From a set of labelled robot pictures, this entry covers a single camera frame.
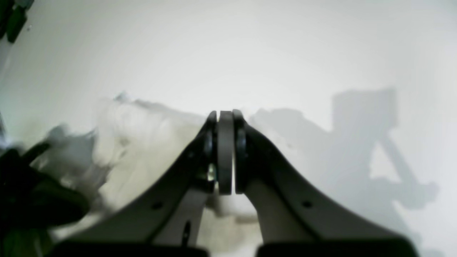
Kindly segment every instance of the white wall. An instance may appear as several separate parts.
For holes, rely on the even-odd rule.
[[[456,256],[457,5],[445,1],[37,1],[0,55],[0,111],[27,144],[93,127],[100,97],[198,114],[287,107],[333,130],[334,96],[393,88],[390,136],[435,202],[393,202],[421,248]],[[389,159],[376,176],[395,179]]]

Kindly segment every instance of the metal bracket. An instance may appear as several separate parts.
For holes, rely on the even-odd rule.
[[[163,256],[176,251],[164,246],[205,256],[189,246],[195,246],[204,204],[214,189],[209,171],[217,170],[220,194],[230,194],[232,158],[235,191],[253,203],[266,243],[257,256],[416,256],[405,237],[361,218],[311,185],[239,110],[221,112],[219,122],[212,112],[150,189],[113,217],[59,245],[54,254],[90,254],[114,245],[142,247],[147,254],[150,250],[144,245],[149,245]]]

